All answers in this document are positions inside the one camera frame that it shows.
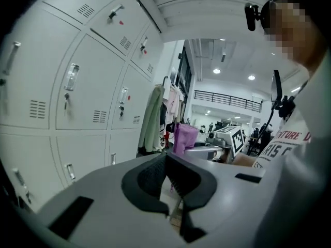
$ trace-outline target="white t-shirt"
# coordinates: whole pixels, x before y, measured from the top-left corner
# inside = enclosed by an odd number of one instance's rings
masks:
[[[274,158],[287,154],[297,145],[309,142],[310,138],[306,123],[299,110],[295,108],[289,120],[255,160],[253,167],[267,167]]]

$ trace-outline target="black slot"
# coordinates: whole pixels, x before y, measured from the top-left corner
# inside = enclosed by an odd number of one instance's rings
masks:
[[[257,183],[257,184],[260,183],[260,181],[261,181],[261,177],[245,175],[242,173],[237,174],[235,177],[242,179],[242,180],[249,181],[249,182]]]
[[[52,224],[49,229],[63,239],[68,239],[84,214],[93,203],[93,199],[79,196]]]

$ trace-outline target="locker handle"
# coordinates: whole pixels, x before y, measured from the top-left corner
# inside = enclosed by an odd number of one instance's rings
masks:
[[[25,189],[25,196],[26,196],[28,202],[31,204],[30,192],[29,192],[29,190],[28,190],[28,188],[27,188],[27,186],[24,182],[24,179],[23,179],[20,171],[17,168],[14,168],[12,171],[14,172],[14,174],[15,174],[17,180],[19,181],[20,185]]]
[[[73,180],[73,182],[76,179],[76,176],[74,175],[74,171],[73,171],[73,166],[71,163],[67,163],[64,165],[64,167],[67,169],[69,177],[71,178],[71,180]]]
[[[116,6],[112,11],[110,11],[110,15],[108,16],[110,19],[113,19],[116,16],[116,12],[123,8],[123,5]]]
[[[77,64],[71,64],[70,68],[68,70],[67,73],[67,85],[64,86],[64,89],[68,90],[68,91],[73,91],[74,89],[74,85],[75,82],[77,80],[78,77],[78,72],[79,72],[79,65]]]
[[[140,51],[142,52],[145,48],[146,48],[146,43],[147,43],[147,36],[145,37],[145,40],[143,41],[143,43],[140,43]]]
[[[112,153],[110,156],[111,156],[110,165],[115,165],[116,164],[116,154],[115,153]]]
[[[18,42],[18,41],[13,42],[12,47],[11,47],[11,51],[10,51],[10,54],[9,54],[9,57],[8,57],[8,60],[7,60],[6,68],[3,71],[3,73],[5,75],[9,75],[10,70],[11,70],[11,66],[12,66],[12,64],[14,62],[14,59],[15,59],[15,56],[16,56],[16,52],[17,52],[17,50],[19,49],[20,46],[21,46],[20,42]]]

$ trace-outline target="pink garment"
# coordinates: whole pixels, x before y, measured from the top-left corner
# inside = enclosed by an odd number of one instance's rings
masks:
[[[183,155],[184,150],[193,148],[197,140],[199,130],[188,124],[176,123],[175,125],[175,142],[172,152],[178,155]]]

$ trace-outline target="man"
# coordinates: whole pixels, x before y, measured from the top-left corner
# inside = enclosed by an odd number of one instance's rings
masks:
[[[283,127],[259,157],[240,153],[234,160],[236,165],[257,168],[267,167],[270,161],[289,153],[295,146],[309,142],[311,133],[323,137],[331,132],[325,116],[330,108],[318,105],[318,99],[326,98],[330,92],[331,62],[326,40],[298,0],[272,0],[269,5],[269,27],[264,28],[265,32],[290,60],[307,68],[310,81],[295,98],[296,107],[286,117]],[[313,97],[316,102],[307,104]],[[313,122],[314,110],[321,120],[315,118]]]

